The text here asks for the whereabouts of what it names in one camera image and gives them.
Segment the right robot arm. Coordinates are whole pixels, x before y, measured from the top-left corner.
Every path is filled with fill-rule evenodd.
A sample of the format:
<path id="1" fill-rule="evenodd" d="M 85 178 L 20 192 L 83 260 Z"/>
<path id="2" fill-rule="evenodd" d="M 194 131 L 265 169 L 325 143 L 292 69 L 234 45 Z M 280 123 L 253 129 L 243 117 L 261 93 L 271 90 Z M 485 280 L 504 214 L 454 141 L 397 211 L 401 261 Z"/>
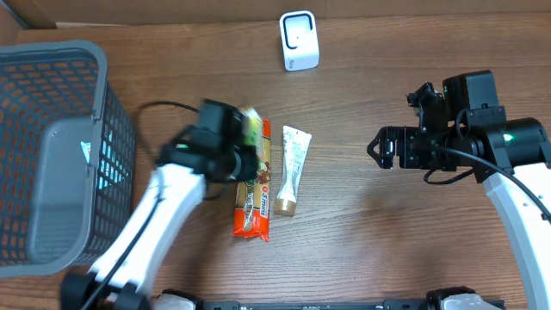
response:
<path id="1" fill-rule="evenodd" d="M 406 97 L 417 127 L 383 127 L 368 155 L 390 169 L 465 172 L 475 177 L 505 227 L 531 309 L 550 307 L 550 139 L 535 118 L 509 120 L 498 101 L 491 71 L 443 80 L 442 91 L 425 83 Z"/>

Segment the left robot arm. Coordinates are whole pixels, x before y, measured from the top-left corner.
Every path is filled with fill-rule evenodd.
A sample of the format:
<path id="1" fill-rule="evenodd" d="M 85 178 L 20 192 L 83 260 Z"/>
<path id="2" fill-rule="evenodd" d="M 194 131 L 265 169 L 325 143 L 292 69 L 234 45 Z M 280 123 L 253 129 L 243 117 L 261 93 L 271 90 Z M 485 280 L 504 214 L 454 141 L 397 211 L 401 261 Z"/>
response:
<path id="1" fill-rule="evenodd" d="M 60 288 L 64 309 L 150 309 L 161 263 L 192 211 L 208 200 L 210 183 L 256 177 L 263 120 L 253 108 L 206 99 L 196 124 L 164 144 L 155 169 L 115 242 L 85 275 L 68 273 Z"/>

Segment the teal tissue wipes pack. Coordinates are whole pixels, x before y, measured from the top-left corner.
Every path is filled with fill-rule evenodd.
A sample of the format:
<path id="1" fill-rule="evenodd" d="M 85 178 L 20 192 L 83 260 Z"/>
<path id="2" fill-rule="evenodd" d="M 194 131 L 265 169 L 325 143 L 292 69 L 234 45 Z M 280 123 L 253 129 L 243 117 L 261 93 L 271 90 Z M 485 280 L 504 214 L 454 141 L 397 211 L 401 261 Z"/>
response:
<path id="1" fill-rule="evenodd" d="M 80 146 L 82 148 L 85 161 L 88 164 L 90 162 L 91 143 L 81 141 Z M 112 147 L 109 146 L 106 142 L 102 143 L 101 151 L 102 155 L 105 155 L 108 159 L 111 159 Z M 99 180 L 97 181 L 97 188 L 106 189 L 107 187 L 110 187 L 113 184 L 112 176 L 115 173 L 115 169 L 105 159 L 101 159 L 99 164 L 99 171 L 100 176 Z"/>

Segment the green tea packet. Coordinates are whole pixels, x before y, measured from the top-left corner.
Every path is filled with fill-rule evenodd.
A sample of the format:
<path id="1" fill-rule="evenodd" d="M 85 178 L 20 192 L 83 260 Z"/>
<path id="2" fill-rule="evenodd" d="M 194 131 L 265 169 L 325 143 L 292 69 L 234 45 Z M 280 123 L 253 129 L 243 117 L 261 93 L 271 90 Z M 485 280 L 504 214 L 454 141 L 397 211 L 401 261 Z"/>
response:
<path id="1" fill-rule="evenodd" d="M 254 146 L 259 158 L 263 156 L 263 119 L 253 108 L 242 110 L 244 144 Z"/>

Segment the white cosmetic tube gold cap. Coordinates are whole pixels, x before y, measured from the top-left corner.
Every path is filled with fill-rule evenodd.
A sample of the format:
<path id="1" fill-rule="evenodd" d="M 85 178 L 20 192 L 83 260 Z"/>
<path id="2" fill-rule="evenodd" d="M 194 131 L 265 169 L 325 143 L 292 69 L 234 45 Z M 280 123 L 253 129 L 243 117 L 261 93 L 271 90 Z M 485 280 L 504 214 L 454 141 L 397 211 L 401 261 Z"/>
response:
<path id="1" fill-rule="evenodd" d="M 294 216 L 300 178 L 312 135 L 297 128 L 284 126 L 282 184 L 275 200 L 274 213 Z"/>

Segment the red spaghetti packet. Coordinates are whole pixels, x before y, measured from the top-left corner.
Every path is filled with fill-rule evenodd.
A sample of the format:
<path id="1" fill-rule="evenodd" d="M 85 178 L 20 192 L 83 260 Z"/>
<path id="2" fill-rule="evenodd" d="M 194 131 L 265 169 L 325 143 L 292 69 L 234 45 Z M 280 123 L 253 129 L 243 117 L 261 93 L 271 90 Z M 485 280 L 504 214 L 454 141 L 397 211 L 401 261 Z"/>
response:
<path id="1" fill-rule="evenodd" d="M 232 235 L 269 241 L 269 194 L 271 178 L 271 124 L 263 118 L 263 154 L 257 177 L 237 187 Z"/>

